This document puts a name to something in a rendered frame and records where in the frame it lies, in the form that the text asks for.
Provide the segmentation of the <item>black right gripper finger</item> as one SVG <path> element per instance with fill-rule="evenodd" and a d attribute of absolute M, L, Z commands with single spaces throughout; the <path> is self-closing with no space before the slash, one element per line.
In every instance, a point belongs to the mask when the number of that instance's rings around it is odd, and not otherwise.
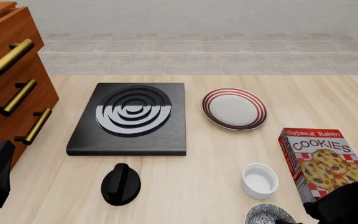
<path fill-rule="evenodd" d="M 303 204 L 306 213 L 319 221 L 331 221 L 332 214 L 331 209 L 332 203 L 328 201 L 315 201 Z"/>
<path fill-rule="evenodd" d="M 358 182 L 337 188 L 318 201 L 322 218 L 358 218 Z"/>

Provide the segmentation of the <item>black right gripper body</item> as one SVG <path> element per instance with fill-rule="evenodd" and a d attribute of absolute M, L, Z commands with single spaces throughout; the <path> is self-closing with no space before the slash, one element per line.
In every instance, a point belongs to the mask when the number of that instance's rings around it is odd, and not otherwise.
<path fill-rule="evenodd" d="M 358 205 L 321 209 L 318 224 L 358 224 Z"/>

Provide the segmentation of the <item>black patterned bowl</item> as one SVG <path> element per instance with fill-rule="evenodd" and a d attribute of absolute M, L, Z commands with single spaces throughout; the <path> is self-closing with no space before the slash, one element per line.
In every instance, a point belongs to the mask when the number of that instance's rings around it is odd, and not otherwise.
<path fill-rule="evenodd" d="M 272 203 L 258 203 L 247 212 L 244 224 L 298 224 L 283 208 Z"/>

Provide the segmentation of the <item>white ramekin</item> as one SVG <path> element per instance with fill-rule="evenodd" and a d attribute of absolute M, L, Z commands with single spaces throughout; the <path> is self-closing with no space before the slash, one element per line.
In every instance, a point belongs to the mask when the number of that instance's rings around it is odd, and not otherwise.
<path fill-rule="evenodd" d="M 253 199 L 268 199 L 278 188 L 276 173 L 265 164 L 252 163 L 242 171 L 242 189 Z"/>

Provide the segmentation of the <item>flat black stove plate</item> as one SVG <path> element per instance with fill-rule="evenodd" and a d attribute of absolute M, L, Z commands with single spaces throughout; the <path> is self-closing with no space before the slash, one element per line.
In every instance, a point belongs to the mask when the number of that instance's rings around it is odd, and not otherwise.
<path fill-rule="evenodd" d="M 70 156 L 185 156 L 184 83 L 98 83 Z"/>

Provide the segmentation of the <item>white plate with red rings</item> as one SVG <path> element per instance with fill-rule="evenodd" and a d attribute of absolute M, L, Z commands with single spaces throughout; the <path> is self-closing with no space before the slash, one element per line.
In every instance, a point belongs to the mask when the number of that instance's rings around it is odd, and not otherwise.
<path fill-rule="evenodd" d="M 201 101 L 204 115 L 214 124 L 230 130 L 253 130 L 266 123 L 266 104 L 255 94 L 239 88 L 218 88 Z"/>

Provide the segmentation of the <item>oatmeal raisin cookies box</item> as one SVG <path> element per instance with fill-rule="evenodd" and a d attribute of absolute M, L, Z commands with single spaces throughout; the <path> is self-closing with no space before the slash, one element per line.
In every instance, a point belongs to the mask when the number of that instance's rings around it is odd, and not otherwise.
<path fill-rule="evenodd" d="M 283 128 L 278 142 L 302 202 L 358 182 L 358 158 L 339 130 Z"/>

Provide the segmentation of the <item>wooden cabinet drawer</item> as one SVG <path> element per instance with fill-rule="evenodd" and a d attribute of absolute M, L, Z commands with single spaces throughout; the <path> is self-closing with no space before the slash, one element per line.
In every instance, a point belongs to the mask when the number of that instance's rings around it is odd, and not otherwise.
<path fill-rule="evenodd" d="M 0 89 L 0 143 L 16 147 L 12 165 L 31 145 L 59 100 L 50 80 L 15 80 Z"/>
<path fill-rule="evenodd" d="M 36 53 L 44 46 L 40 33 L 27 7 L 9 9 L 0 18 L 0 58 L 11 50 L 9 44 L 30 39 L 35 44 Z"/>
<path fill-rule="evenodd" d="M 0 76 L 0 106 L 4 106 L 19 91 L 15 83 L 25 83 L 30 79 L 36 80 L 37 85 L 17 111 L 42 110 L 52 107 L 58 101 L 57 93 L 40 57 L 32 49 Z"/>

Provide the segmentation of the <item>round black stove knob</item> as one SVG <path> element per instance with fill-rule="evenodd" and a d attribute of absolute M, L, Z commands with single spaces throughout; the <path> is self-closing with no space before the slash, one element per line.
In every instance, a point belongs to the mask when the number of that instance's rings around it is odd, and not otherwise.
<path fill-rule="evenodd" d="M 104 200 L 113 206 L 131 203 L 139 194 L 141 181 L 139 174 L 125 163 L 118 163 L 108 173 L 101 184 Z"/>

